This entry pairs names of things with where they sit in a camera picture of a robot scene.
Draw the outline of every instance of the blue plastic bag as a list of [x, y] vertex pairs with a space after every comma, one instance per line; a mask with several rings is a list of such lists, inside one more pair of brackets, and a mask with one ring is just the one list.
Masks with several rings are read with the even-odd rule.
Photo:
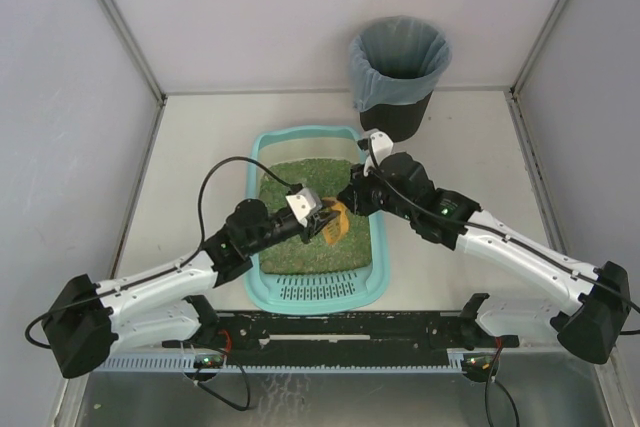
[[451, 47], [437, 28], [413, 17], [381, 19], [349, 45], [354, 107], [414, 104], [433, 91], [450, 62]]

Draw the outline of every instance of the litter box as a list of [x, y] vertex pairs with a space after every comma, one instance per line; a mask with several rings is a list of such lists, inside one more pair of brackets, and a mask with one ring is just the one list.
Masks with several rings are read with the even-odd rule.
[[[258, 137], [251, 157], [267, 167], [310, 158], [364, 162], [351, 127], [302, 126], [269, 132]], [[264, 173], [249, 164], [247, 197], [258, 198]], [[285, 179], [294, 182], [296, 179]], [[262, 310], [288, 315], [321, 315], [370, 304], [389, 285], [390, 265], [382, 213], [369, 216], [371, 264], [354, 270], [326, 274], [265, 274], [260, 255], [252, 257], [253, 268], [245, 275], [251, 301]]]

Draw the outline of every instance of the black trash can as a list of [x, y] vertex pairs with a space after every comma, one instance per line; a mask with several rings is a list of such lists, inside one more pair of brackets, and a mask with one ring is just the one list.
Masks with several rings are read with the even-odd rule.
[[451, 48], [436, 27], [412, 17], [389, 17], [363, 30], [349, 46], [354, 106], [364, 130], [394, 142], [414, 135]]

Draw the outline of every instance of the green granules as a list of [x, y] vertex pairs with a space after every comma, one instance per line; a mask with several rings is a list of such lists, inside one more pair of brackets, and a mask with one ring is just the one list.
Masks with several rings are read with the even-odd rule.
[[[320, 198], [335, 197], [349, 183], [347, 160], [307, 159], [274, 165], [273, 172], [291, 183], [301, 183], [317, 192]], [[286, 187], [262, 177], [260, 195], [274, 212], [287, 205]], [[347, 214], [349, 232], [335, 245], [327, 245], [322, 234], [309, 244], [294, 237], [260, 254], [260, 269], [267, 274], [321, 274], [364, 267], [371, 263], [371, 237], [369, 219]]]

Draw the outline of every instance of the robotic arm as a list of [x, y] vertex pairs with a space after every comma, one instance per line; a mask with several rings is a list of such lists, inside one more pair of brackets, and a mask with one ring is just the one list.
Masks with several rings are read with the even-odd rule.
[[[474, 327], [494, 337], [557, 333], [576, 356], [607, 361], [630, 311], [622, 267], [570, 259], [509, 229], [468, 197], [435, 188], [409, 154], [392, 154], [393, 143], [382, 132], [369, 133], [359, 145], [369, 156], [352, 166], [349, 185], [338, 195], [352, 213], [382, 210], [402, 217], [424, 240], [498, 263], [547, 299], [514, 304], [475, 294], [463, 310]], [[69, 281], [41, 316], [62, 375], [83, 375], [118, 351], [165, 340], [210, 340], [217, 316], [203, 293], [249, 270], [254, 254], [296, 235], [308, 243], [339, 215], [300, 185], [286, 199], [288, 206], [271, 215], [261, 201], [243, 200], [184, 260], [95, 284], [87, 275]]]

